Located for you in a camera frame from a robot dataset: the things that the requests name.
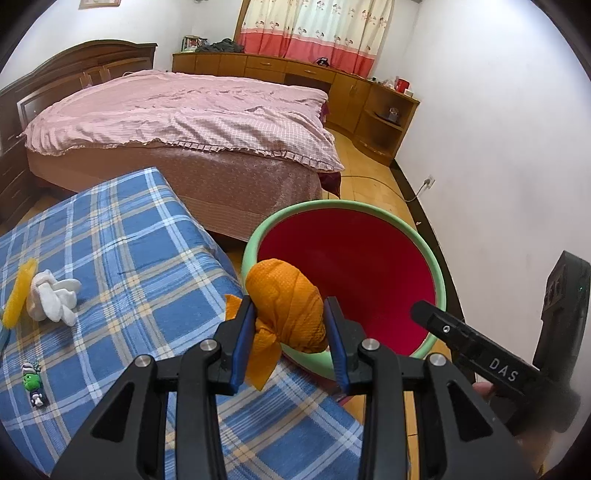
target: blue plaid blanket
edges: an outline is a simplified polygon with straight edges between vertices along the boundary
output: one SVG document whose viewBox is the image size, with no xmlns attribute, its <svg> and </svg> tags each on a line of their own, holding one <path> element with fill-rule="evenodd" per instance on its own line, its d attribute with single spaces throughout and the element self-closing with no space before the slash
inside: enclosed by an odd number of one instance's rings
<svg viewBox="0 0 591 480">
<path fill-rule="evenodd" d="M 0 359 L 0 420 L 24 456 L 50 472 L 137 355 L 178 355 L 213 335 L 224 294 L 241 289 L 227 256 L 155 168 L 75 195 L 1 237 L 0 307 L 30 257 L 58 280 L 82 282 L 74 327 L 24 316 Z M 47 407 L 29 402 L 26 361 L 41 366 Z M 174 478 L 175 408 L 171 395 L 167 478 Z M 262 392 L 243 386 L 219 397 L 218 415 L 230 479 L 357 476 L 361 425 L 287 362 Z"/>
</svg>

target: cable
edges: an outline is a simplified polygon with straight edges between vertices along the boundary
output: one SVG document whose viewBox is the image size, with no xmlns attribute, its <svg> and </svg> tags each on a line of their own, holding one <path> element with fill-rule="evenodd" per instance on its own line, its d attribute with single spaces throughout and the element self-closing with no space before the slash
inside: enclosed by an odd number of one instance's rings
<svg viewBox="0 0 591 480">
<path fill-rule="evenodd" d="M 390 190 L 392 190 L 393 194 L 395 194 L 398 198 L 400 198 L 401 200 L 405 201 L 406 203 L 410 203 L 410 202 L 413 202 L 416 199 L 418 199 L 418 196 L 423 191 L 423 188 L 425 188 L 428 185 L 428 181 L 425 180 L 423 182 L 423 184 L 421 185 L 421 188 L 419 188 L 417 194 L 413 198 L 411 198 L 410 200 L 407 200 L 402 195 L 400 195 L 396 190 L 394 190 L 390 185 L 388 185 L 387 183 L 384 183 L 381 180 L 378 180 L 378 179 L 375 179 L 375 178 L 372 178 L 372 177 L 365 177 L 364 175 L 341 175 L 340 177 L 342 179 L 368 179 L 368 180 L 377 181 L 378 183 L 381 183 L 385 187 L 388 187 Z"/>
</svg>

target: dark clothing pile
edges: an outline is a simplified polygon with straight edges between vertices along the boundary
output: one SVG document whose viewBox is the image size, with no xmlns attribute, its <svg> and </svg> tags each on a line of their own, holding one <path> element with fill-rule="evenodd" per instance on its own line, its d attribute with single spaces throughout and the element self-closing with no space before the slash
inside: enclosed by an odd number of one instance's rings
<svg viewBox="0 0 591 480">
<path fill-rule="evenodd" d="M 203 45 L 195 49 L 195 52 L 200 51 L 224 51 L 231 53 L 243 53 L 244 46 L 237 44 L 229 38 L 224 38 L 222 41 L 212 43 L 211 45 Z"/>
</svg>

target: toy figure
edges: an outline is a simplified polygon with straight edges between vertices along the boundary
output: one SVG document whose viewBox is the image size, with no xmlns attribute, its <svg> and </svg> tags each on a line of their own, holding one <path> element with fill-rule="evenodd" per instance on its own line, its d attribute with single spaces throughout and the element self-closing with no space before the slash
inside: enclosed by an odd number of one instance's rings
<svg viewBox="0 0 591 480">
<path fill-rule="evenodd" d="M 40 371 L 41 368 L 38 365 L 35 366 L 29 362 L 23 363 L 21 367 L 22 384 L 25 386 L 25 390 L 29 392 L 31 405 L 35 408 L 40 408 L 47 404 L 43 384 L 39 376 Z"/>
</svg>

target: curtain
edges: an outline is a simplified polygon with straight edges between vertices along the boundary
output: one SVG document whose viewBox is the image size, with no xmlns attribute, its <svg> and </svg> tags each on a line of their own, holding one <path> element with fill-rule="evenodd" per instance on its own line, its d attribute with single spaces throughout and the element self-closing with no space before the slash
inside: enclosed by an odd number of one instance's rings
<svg viewBox="0 0 591 480">
<path fill-rule="evenodd" d="M 367 77 L 393 0 L 251 0 L 242 24 L 245 53 L 315 62 Z"/>
</svg>

